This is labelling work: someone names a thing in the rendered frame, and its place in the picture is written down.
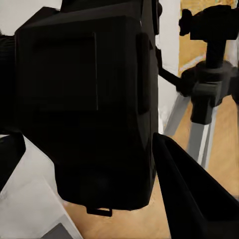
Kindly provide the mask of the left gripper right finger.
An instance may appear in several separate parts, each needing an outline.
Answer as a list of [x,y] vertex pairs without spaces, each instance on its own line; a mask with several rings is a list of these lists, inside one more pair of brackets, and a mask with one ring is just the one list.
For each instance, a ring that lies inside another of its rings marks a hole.
[[171,239],[239,239],[239,202],[172,138],[154,133],[157,177]]

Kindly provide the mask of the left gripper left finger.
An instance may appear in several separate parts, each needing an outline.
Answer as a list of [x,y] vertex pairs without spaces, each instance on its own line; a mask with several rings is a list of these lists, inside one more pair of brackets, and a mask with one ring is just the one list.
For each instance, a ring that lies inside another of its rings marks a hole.
[[0,191],[25,152],[26,146],[21,132],[0,138]]

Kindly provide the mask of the digital camera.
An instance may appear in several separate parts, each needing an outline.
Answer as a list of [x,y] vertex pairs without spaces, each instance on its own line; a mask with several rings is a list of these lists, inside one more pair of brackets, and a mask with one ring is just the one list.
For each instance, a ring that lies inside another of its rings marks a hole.
[[112,216],[149,204],[159,0],[62,0],[0,34],[0,135],[54,163],[59,196]]

